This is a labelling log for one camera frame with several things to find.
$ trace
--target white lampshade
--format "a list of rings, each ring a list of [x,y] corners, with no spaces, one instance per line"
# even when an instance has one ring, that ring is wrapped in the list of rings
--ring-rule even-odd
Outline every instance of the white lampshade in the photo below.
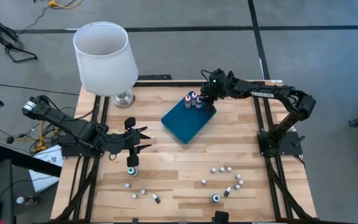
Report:
[[[139,75],[128,34],[111,22],[81,27],[73,44],[82,85],[99,96],[131,89]]]

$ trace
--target wooden tabletop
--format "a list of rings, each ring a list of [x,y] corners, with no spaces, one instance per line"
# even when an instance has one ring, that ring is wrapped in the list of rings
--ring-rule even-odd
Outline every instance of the wooden tabletop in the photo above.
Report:
[[[144,140],[142,144],[152,146],[139,154],[137,177],[127,173],[127,151],[118,154],[115,161],[109,160],[108,153],[102,157],[92,222],[131,222],[133,218],[139,218],[140,222],[210,222],[216,210],[229,212],[231,222],[274,220],[265,162],[259,154],[259,129],[253,98],[217,101],[217,113],[212,120],[189,144],[183,145],[162,126],[161,118],[189,91],[199,92],[200,88],[164,86],[134,87],[132,90],[136,95],[135,103],[127,109],[110,104],[107,125],[110,133],[122,133],[124,120],[133,116],[137,128],[149,127],[144,134],[152,139]],[[93,102],[94,95],[82,89],[76,116],[92,110]],[[277,100],[270,100],[270,107],[274,123],[287,115]],[[262,115],[266,121],[263,107]],[[76,161],[77,158],[72,157],[64,162],[51,218],[61,214],[68,205]],[[282,156],[282,161],[289,191],[305,211],[315,217],[303,165],[293,156]],[[229,166],[232,172],[210,173],[213,167],[218,170]],[[228,198],[223,197],[224,189],[236,185],[236,174],[242,176],[244,185],[240,190],[232,189]],[[207,180],[206,185],[201,184],[202,179]],[[126,189],[125,183],[130,183],[131,188]],[[140,194],[142,189],[147,191],[145,195]],[[277,191],[284,217],[282,195]],[[138,194],[138,198],[133,199],[132,194]],[[153,200],[152,194],[160,197],[160,204]],[[221,202],[212,204],[209,201],[212,194],[221,195]],[[80,217],[85,215],[87,195],[85,193]]]

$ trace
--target concrete floor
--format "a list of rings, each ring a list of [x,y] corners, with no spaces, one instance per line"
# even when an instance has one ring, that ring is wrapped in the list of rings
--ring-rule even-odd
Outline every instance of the concrete floor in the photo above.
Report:
[[[358,0],[254,0],[260,26],[358,25]],[[45,0],[0,0],[0,22],[23,29],[34,22]],[[94,0],[76,9],[47,9],[33,29],[72,29],[111,21],[123,27],[251,26],[247,1]],[[312,94],[317,105],[310,119],[296,125],[306,171],[322,220],[358,223],[358,30],[262,31],[271,79]],[[73,34],[22,34],[25,49],[38,61],[14,64],[0,56],[0,84],[78,93],[80,79]],[[171,74],[200,79],[200,70],[221,67],[243,79],[261,79],[253,31],[144,32],[129,34],[140,75]],[[0,86],[0,128],[17,134],[37,124],[21,115],[29,96],[41,91]],[[77,96],[47,93],[58,106],[76,106]],[[15,142],[27,149],[27,144]],[[43,205],[19,215],[18,223],[44,222],[56,186],[42,193]]]

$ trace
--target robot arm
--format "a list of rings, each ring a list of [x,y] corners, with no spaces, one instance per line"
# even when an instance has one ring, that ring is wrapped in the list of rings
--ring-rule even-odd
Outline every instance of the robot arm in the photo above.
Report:
[[[135,167],[139,165],[137,154],[140,150],[151,145],[136,146],[140,139],[149,139],[141,132],[147,127],[134,129],[135,118],[125,120],[125,133],[107,134],[109,127],[94,121],[75,119],[64,112],[49,105],[47,96],[30,97],[30,100],[22,108],[23,115],[39,121],[48,121],[67,134],[71,135],[79,146],[92,150],[108,151],[118,154],[123,149],[129,150],[127,165]]]
[[[232,71],[226,74],[220,68],[209,75],[208,82],[201,87],[201,97],[205,102],[205,110],[213,110],[213,103],[218,99],[230,96],[235,99],[244,99],[249,96],[271,98],[281,101],[289,112],[280,123],[274,124],[268,133],[266,147],[271,148],[265,155],[270,157],[278,153],[278,142],[285,133],[297,122],[310,117],[316,104],[312,96],[291,86],[268,86],[240,80]]]

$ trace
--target lamp base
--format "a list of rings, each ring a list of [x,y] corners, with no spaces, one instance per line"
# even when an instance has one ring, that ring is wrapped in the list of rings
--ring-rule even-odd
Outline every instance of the lamp base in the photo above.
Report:
[[[131,89],[129,89],[124,93],[112,96],[111,101],[118,108],[128,108],[135,102],[135,94]]]

